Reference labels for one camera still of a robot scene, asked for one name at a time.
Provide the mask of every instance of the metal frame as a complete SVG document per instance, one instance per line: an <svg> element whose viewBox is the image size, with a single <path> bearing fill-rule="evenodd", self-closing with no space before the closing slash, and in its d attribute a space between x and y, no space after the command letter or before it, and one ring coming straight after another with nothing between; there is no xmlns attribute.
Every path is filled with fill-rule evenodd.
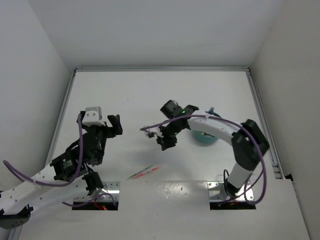
<svg viewBox="0 0 320 240"><path fill-rule="evenodd" d="M56 144L58 141L58 135L61 129L61 123L62 120L65 116L66 112L66 107L67 103L70 97L70 93L72 90L72 86L76 77L77 72L183 72L183 71L212 71L212 72L217 72L217 71L224 71L224 72L245 72L247 75L248 83L252 92L252 97L253 101L256 107L256 110L258 112L259 120L261 122L262 130L265 133L268 141L270 142L270 152L272 156L272 161L273 161L273 166L276 167L279 171L280 178L284 177L284 172L281 166L281 162L279 160L279 155L278 151L276 149L275 141L273 139L273 136L270 131L269 124L266 119L263 103L259 94L259 90L257 87L257 84L255 83L251 71L248 67L211 67L211 66L199 66L199 67L188 67L188 66L178 66L178 67L169 67L169 66L164 66L164 67L79 67L76 68L70 78L69 85L67 87L65 97L63 100L63 104L61 107L61 111L59 114L58 122L56 124L52 142L50 145L50 149L48 152L48 156L45 161L45 165L47 165L52 158L52 155L54 153L54 150L56 148ZM23 226L19 226L15 229L12 229L10 231L8 240L18 240L20 233L22 231Z"/></svg>

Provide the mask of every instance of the white table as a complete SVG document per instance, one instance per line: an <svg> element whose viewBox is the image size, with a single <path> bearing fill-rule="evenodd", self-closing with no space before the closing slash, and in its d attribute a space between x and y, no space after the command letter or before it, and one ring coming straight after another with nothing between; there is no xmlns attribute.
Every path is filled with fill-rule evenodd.
<svg viewBox="0 0 320 240"><path fill-rule="evenodd" d="M236 122L260 123L245 71L78 71L51 158L79 137L76 119L85 107L101 106L105 117L120 114L123 135L107 140L103 163L94 168L102 180L121 182L119 209L53 206L33 215L19 239L308 240L292 184L275 179L270 154L265 156L267 192L256 210L210 210L206 181L221 181L223 169L231 171L232 148L221 140L203 146L184 130L176 147L161 151L156 140L139 129L164 121L160 108L170 99L182 107L215 107ZM161 168L126 180L151 164ZM254 188L255 198L261 187L259 182Z"/></svg>

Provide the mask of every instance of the white wall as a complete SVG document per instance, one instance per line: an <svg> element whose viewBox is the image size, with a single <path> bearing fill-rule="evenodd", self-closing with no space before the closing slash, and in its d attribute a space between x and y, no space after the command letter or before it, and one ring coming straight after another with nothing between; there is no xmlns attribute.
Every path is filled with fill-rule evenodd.
<svg viewBox="0 0 320 240"><path fill-rule="evenodd" d="M70 76L27 0L0 1L0 190L19 183L2 160L43 167Z"/></svg>
<svg viewBox="0 0 320 240"><path fill-rule="evenodd" d="M281 162L320 239L320 1L287 0L252 68Z"/></svg>
<svg viewBox="0 0 320 240"><path fill-rule="evenodd" d="M282 0L29 0L70 69L251 66Z"/></svg>

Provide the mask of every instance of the purple cable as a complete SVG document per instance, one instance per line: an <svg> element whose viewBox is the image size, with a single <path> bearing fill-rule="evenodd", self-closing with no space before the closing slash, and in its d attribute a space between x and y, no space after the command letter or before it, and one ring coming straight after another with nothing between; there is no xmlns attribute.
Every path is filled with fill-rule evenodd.
<svg viewBox="0 0 320 240"><path fill-rule="evenodd" d="M163 122L158 123L158 124L154 124L154 125L151 125L151 126L143 127L143 128L141 128L140 130L146 132L148 129L156 128L156 127L162 126L162 125L164 125L164 124L169 124L169 123L172 123L172 122L177 121L177 120L180 120L180 119L188 119L188 118L209 118L209 119L218 120L218 121L221 121L221 122L226 122L226 123L228 123L228 124L232 124L232 125L238 127L239 129L241 129L241 130L250 138L250 140L252 141L254 147L255 147L256 150L257 150L258 157L259 157L259 159L260 159L260 161L261 161L262 172L260 173L260 175L259 175L258 178L255 180L255 182L251 185L250 188L246 189L246 186L244 186L244 190L245 190L245 191L243 192L243 194L245 195L246 192L247 192L249 189L251 189L251 188L259 181L259 179L260 179L261 176L263 175L263 187L262 187L261 196L258 198L258 200L257 200L257 201L254 201L254 202L249 202L249 201L247 200L247 197L245 197L247 203L254 204L254 205L260 203L260 202L262 201L262 199L264 198L264 196L265 196L265 194L266 194L266 189L267 189L266 164L265 164L265 161L264 161L264 157L263 157L263 155L262 155L262 153L261 153L261 150L260 150L260 148L259 148L259 145L258 145L258 143L256 142L255 138L254 138L254 137L250 134L250 132L248 132L248 130L245 129L243 126L241 126L241 125L239 125L239 124L237 124L237 123L235 123L235 122L233 122L233 121L230 121L230 120L228 120L228 119L224 119L224 118L220 118L220 117L215 117L215 116L211 116L211 115L183 115L183 116L178 116L178 117L176 117L176 118L163 121Z"/></svg>
<svg viewBox="0 0 320 240"><path fill-rule="evenodd" d="M73 205L73 204L70 204L70 203L67 203L67 202L63 202L63 204L64 204L64 205L67 205L67 206L69 206L69 207L72 207L72 208L80 208L80 207L83 207L83 206L87 205L88 203L91 203L92 201L100 198L100 197L103 196L103 195L108 195L108 196L112 199L113 205L114 205L114 206L117 206L114 197L113 197L110 193L107 193L107 192L106 192L106 193L99 194L98 196L95 196L95 197L91 198L90 200L85 201L85 202L83 202L83 203L81 203L81 204Z"/></svg>
<svg viewBox="0 0 320 240"><path fill-rule="evenodd" d="M72 184L73 181L78 177L78 175L80 173L80 169L81 169L81 165L82 165L82 161L83 161L83 154L84 154L84 139L82 136L82 125L81 125L81 115L80 114L78 115L77 123L78 123L78 127L79 127L79 160L78 160L78 165L76 167L75 173L74 173L73 177L70 179L70 181L67 181L66 183L62 183L62 184L48 183L48 182L43 182L43 181L38 181L38 180L34 181L31 177L28 177L27 175L23 174L22 172L20 172L16 168L14 168L8 161L4 160L3 161L4 165L18 179L20 179L20 178L17 176L17 174L20 175L21 177L23 177L24 179L26 179L32 183L36 183L38 185L48 186L48 187L65 187L65 186Z"/></svg>

